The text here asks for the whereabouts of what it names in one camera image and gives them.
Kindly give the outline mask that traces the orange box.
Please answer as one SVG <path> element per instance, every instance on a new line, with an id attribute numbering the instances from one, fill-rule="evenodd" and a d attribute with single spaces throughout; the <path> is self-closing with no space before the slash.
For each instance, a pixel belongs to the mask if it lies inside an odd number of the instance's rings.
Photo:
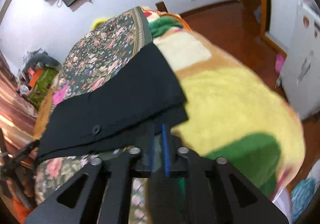
<path id="1" fill-rule="evenodd" d="M 40 76 L 42 74 L 42 69 L 39 68 L 39 69 L 35 70 L 33 68 L 29 68 L 27 73 L 28 73 L 29 87 L 33 88 L 33 87 L 35 87 L 37 80 L 40 78 Z"/>

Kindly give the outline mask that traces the pink folded pants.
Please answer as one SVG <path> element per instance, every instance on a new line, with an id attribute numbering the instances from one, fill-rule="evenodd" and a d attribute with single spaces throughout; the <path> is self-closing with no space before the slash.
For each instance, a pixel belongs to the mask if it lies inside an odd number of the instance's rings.
<path id="1" fill-rule="evenodd" d="M 52 96 L 52 101 L 54 105 L 58 105 L 60 102 L 64 100 L 68 88 L 69 84 L 66 84 L 60 90 L 55 91 L 54 95 Z"/>

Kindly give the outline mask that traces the green patterned storage bag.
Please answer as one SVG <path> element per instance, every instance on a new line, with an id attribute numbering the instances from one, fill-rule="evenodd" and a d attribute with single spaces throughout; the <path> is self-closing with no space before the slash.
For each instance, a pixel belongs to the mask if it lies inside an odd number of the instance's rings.
<path id="1" fill-rule="evenodd" d="M 41 69 L 41 74 L 36 76 L 36 81 L 27 95 L 27 100 L 38 110 L 42 100 L 49 93 L 53 79 L 58 74 L 54 68 Z"/>

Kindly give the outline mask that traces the floral green bedsheet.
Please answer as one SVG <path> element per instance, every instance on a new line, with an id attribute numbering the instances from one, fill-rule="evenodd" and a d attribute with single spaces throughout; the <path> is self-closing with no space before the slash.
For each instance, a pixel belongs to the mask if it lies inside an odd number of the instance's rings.
<path id="1" fill-rule="evenodd" d="M 34 138 L 43 135 L 50 114 L 57 105 L 53 104 L 55 91 L 69 84 L 64 100 L 89 93 L 101 87 L 115 76 L 152 41 L 149 23 L 159 16 L 144 7 L 109 18 L 93 31 L 87 33 L 71 48 L 62 69 L 53 80 L 51 90 L 41 102 L 39 115 L 34 126 Z M 123 148 L 82 156 L 58 157 L 40 163 L 35 173 L 35 200 L 41 204 L 76 172 L 96 157 L 111 159 L 124 152 Z"/>

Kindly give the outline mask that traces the pink curtain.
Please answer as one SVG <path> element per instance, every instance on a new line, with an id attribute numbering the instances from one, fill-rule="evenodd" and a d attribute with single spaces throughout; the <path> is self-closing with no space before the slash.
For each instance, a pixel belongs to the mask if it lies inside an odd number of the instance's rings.
<path id="1" fill-rule="evenodd" d="M 16 78 L 1 55 L 1 129 L 5 143 L 21 148 L 31 142 L 37 118 L 36 109 L 17 93 Z"/>

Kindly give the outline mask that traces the grey plush pillow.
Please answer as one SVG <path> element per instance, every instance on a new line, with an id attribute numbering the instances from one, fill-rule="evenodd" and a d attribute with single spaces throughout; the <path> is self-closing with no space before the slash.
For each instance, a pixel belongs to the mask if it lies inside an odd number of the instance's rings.
<path id="1" fill-rule="evenodd" d="M 52 67 L 57 68 L 61 64 L 56 59 L 50 57 L 49 55 L 45 54 L 44 52 L 36 53 L 29 60 L 26 62 L 24 69 L 28 70 L 31 67 L 34 67 L 37 64 L 40 64 L 40 68 L 43 69 L 45 67 Z"/>

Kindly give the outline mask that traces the yellow hoop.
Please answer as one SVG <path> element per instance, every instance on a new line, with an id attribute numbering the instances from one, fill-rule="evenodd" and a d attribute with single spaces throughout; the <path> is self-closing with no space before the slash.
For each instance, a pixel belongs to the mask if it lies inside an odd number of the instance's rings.
<path id="1" fill-rule="evenodd" d="M 103 24 L 104 22 L 108 21 L 108 18 L 105 17 L 101 17 L 101 18 L 97 18 L 95 19 L 90 27 L 90 31 L 93 31 L 94 29 L 96 29 L 99 25 Z"/>

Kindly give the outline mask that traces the yellow green fleece blanket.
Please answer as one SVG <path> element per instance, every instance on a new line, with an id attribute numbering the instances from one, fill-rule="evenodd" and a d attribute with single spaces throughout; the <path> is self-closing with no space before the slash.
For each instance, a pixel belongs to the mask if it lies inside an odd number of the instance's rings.
<path id="1" fill-rule="evenodd" d="M 305 157 L 294 109 L 250 68 L 191 30 L 178 15 L 142 8 L 153 43 L 180 80 L 188 121 L 173 132 L 207 158 L 223 156 L 269 198 Z"/>

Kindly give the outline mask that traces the white cabinet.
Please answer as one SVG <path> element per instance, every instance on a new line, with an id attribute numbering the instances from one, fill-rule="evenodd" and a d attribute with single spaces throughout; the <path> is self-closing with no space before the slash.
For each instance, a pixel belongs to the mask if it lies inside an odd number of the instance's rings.
<path id="1" fill-rule="evenodd" d="M 280 80 L 300 119 L 319 112 L 319 15 L 305 3 L 297 5 L 295 28 Z"/>

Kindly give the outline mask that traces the black pants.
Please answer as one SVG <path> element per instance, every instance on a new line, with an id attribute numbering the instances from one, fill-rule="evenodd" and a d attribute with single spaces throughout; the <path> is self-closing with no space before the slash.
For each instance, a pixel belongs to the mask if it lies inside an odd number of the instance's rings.
<path id="1" fill-rule="evenodd" d="M 185 122 L 186 100 L 160 50 L 148 44 L 102 87 L 57 105 L 37 161 L 132 145 L 149 128 L 158 134 L 162 125 Z"/>

